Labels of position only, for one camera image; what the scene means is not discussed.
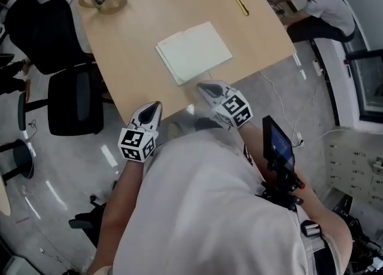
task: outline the black pants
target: black pants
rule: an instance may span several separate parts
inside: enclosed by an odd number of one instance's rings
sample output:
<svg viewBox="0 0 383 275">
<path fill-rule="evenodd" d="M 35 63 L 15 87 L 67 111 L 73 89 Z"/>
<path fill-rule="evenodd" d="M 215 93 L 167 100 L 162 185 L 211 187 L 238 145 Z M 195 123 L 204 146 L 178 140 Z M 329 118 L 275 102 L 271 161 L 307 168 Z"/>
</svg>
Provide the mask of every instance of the black pants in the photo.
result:
<svg viewBox="0 0 383 275">
<path fill-rule="evenodd" d="M 293 23 L 287 28 L 287 33 L 293 43 L 313 40 L 315 38 L 326 38 L 340 42 L 349 42 L 354 38 L 354 32 L 350 36 L 345 36 L 340 29 L 329 25 L 320 18 L 313 16 Z"/>
<path fill-rule="evenodd" d="M 25 90 L 25 82 L 13 78 L 22 69 L 23 65 L 23 62 L 15 62 L 0 69 L 0 94 Z"/>
</svg>

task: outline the black office chair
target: black office chair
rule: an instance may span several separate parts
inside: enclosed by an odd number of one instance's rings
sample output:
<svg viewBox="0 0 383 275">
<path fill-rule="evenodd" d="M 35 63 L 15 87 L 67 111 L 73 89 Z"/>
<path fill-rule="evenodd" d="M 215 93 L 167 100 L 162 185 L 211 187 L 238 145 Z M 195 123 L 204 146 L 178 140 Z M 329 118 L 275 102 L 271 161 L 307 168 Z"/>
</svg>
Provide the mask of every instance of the black office chair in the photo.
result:
<svg viewBox="0 0 383 275">
<path fill-rule="evenodd" d="M 7 180 L 21 174 L 24 178 L 30 179 L 34 175 L 34 163 L 31 152 L 25 142 L 18 139 L 12 143 L 6 143 L 0 146 L 0 152 L 12 150 L 13 159 L 16 168 L 2 174 L 2 179 L 7 184 Z"/>
<path fill-rule="evenodd" d="M 25 114 L 48 106 L 50 133 L 56 136 L 78 136 L 99 133 L 104 127 L 102 104 L 106 88 L 96 64 L 80 65 L 53 75 L 49 80 L 48 98 L 26 103 L 19 97 L 19 129 L 26 129 Z"/>
<path fill-rule="evenodd" d="M 13 60 L 14 54 L 0 54 L 0 67 L 4 67 Z"/>
<path fill-rule="evenodd" d="M 97 247 L 106 203 L 103 205 L 96 204 L 95 199 L 94 195 L 90 196 L 90 203 L 95 207 L 91 212 L 75 215 L 75 218 L 69 220 L 68 223 L 73 229 L 82 229 L 92 244 Z"/>
<path fill-rule="evenodd" d="M 94 61 L 78 43 L 72 11 L 65 0 L 43 4 L 17 0 L 8 10 L 5 30 L 43 74 Z"/>
</svg>

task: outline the power strip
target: power strip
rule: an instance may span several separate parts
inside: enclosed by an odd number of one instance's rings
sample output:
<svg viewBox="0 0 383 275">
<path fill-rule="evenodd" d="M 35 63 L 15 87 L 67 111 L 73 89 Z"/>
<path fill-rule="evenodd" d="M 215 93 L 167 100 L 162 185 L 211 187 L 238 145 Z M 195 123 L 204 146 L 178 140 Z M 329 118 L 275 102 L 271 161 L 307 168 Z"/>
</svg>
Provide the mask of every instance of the power strip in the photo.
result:
<svg viewBox="0 0 383 275">
<path fill-rule="evenodd" d="M 298 138 L 298 146 L 297 148 L 302 148 L 305 146 L 305 141 L 303 141 L 303 137 L 300 133 L 297 133 L 297 138 Z"/>
</svg>

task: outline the phone mount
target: phone mount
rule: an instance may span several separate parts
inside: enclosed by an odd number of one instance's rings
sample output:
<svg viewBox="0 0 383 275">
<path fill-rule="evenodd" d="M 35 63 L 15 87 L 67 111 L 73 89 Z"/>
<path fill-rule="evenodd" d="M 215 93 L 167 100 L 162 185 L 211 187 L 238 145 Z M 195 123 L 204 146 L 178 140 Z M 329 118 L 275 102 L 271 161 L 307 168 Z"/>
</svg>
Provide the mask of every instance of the phone mount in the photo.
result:
<svg viewBox="0 0 383 275">
<path fill-rule="evenodd" d="M 268 161 L 268 170 L 276 172 L 276 185 L 272 187 L 262 182 L 265 191 L 261 197 L 295 211 L 296 205 L 301 205 L 303 200 L 292 192 L 296 188 L 304 189 L 305 184 L 294 172 L 293 146 L 290 139 L 269 115 L 262 119 L 262 126 L 263 156 Z"/>
</svg>

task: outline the strap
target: strap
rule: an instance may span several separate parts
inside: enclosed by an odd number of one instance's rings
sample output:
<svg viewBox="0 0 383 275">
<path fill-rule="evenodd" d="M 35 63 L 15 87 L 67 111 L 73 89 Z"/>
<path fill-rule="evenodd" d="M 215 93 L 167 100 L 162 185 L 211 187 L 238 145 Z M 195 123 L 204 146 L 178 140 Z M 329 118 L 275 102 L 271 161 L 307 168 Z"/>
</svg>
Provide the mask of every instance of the strap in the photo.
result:
<svg viewBox="0 0 383 275">
<path fill-rule="evenodd" d="M 336 267 L 329 244 L 323 238 L 321 226 L 308 219 L 297 206 L 298 221 L 303 245 L 309 264 L 310 275 L 336 275 Z"/>
</svg>

